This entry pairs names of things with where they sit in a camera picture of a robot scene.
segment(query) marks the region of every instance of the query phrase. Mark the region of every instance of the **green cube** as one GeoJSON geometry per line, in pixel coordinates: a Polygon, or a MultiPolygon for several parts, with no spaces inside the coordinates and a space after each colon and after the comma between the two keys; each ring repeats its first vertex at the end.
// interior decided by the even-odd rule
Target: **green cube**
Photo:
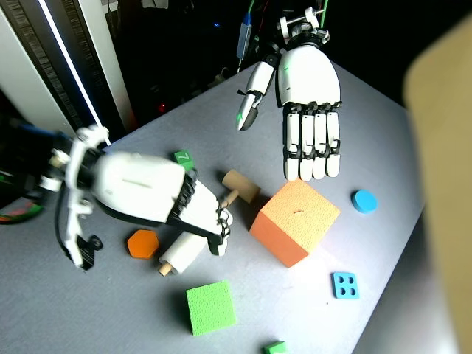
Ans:
{"type": "Polygon", "coordinates": [[[284,341],[276,341],[275,343],[264,347],[266,354],[288,354],[287,346],[284,341]]]}
{"type": "Polygon", "coordinates": [[[226,280],[187,290],[187,301],[194,336],[236,325],[235,310],[226,280]]]}
{"type": "Polygon", "coordinates": [[[174,158],[178,164],[184,166],[186,171],[193,169],[193,160],[187,150],[177,151],[174,153],[174,158]]]}

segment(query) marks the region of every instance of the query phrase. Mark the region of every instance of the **white robotic hand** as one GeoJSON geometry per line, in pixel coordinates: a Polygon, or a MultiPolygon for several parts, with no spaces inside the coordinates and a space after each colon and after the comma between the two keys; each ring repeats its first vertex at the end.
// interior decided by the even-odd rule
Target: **white robotic hand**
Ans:
{"type": "Polygon", "coordinates": [[[287,52],[268,55],[256,65],[237,116],[237,129],[251,126],[257,105],[277,69],[278,100],[284,116],[284,172],[289,181],[309,181],[339,174],[340,136],[336,109],[341,106],[338,76],[319,47],[329,33],[319,29],[311,7],[305,15],[278,24],[287,52]]]}
{"type": "Polygon", "coordinates": [[[218,199],[197,179],[196,171],[186,173],[179,164],[138,153],[91,156],[90,151],[97,151],[96,146],[108,136],[105,128],[81,128],[77,136],[70,159],[65,162],[70,193],[64,242],[77,267],[85,270],[92,267],[92,248],[101,248],[82,239],[79,217],[93,210],[93,205],[83,197],[86,190],[115,218],[148,225],[167,223],[206,237],[213,254],[224,254],[231,213],[220,207],[218,199]]]}

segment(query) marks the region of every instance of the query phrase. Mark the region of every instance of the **white light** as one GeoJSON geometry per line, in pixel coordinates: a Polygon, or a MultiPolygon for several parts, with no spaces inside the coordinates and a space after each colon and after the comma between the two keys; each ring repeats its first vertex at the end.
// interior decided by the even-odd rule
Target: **white light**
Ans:
{"type": "MultiPolygon", "coordinates": [[[[91,115],[95,119],[95,122],[97,123],[97,125],[99,127],[102,127],[103,125],[100,119],[98,118],[98,115],[97,115],[97,112],[95,111],[94,106],[91,104],[90,98],[87,95],[86,88],[83,87],[82,80],[80,79],[79,74],[77,73],[77,70],[75,69],[74,63],[72,62],[72,59],[69,53],[67,52],[67,48],[64,45],[62,38],[60,37],[58,28],[56,27],[56,24],[54,23],[54,20],[52,19],[51,13],[46,5],[46,2],[44,0],[38,0],[38,2],[41,6],[41,9],[43,10],[44,15],[46,16],[46,20],[49,26],[51,27],[52,33],[54,34],[54,37],[56,38],[56,41],[58,42],[59,48],[64,58],[66,59],[67,65],[69,66],[69,69],[71,70],[72,76],[74,77],[75,82],[79,86],[80,93],[82,94],[83,99],[87,103],[87,106],[88,106],[88,109],[90,110],[91,115]]],[[[105,142],[107,145],[111,144],[110,139],[108,137],[105,139],[105,142]]]]}

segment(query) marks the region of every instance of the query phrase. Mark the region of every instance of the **gray table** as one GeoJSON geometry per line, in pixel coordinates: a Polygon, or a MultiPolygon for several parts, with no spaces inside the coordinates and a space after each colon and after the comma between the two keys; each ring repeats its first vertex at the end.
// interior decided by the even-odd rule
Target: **gray table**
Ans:
{"type": "MultiPolygon", "coordinates": [[[[351,353],[423,208],[406,112],[336,66],[341,81],[341,172],[310,185],[341,214],[311,256],[286,269],[249,233],[243,201],[225,257],[208,251],[180,276],[163,278],[156,261],[135,260],[125,240],[136,226],[100,210],[83,222],[105,248],[88,273],[73,268],[53,235],[53,205],[34,221],[0,227],[2,353],[260,353],[276,340],[291,353],[351,353]],[[356,212],[350,193],[372,191],[378,210],[356,212]],[[361,298],[333,298],[330,273],[357,274],[361,298]],[[238,324],[193,337],[185,290],[227,279],[238,324]]],[[[235,168],[273,195],[284,183],[282,112],[274,87],[246,132],[235,117],[250,71],[115,143],[112,150],[167,156],[188,149],[200,180],[222,195],[221,172],[235,168]],[[251,156],[260,155],[259,159],[251,156]]],[[[177,233],[159,227],[165,250],[177,233]]]]}

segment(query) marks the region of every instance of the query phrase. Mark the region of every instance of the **blue round block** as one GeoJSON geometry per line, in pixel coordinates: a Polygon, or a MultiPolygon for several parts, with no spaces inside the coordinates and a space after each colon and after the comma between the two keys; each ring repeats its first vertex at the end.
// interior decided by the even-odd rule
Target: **blue round block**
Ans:
{"type": "Polygon", "coordinates": [[[354,207],[363,214],[369,214],[377,209],[377,199],[368,190],[358,190],[351,199],[354,207]]]}

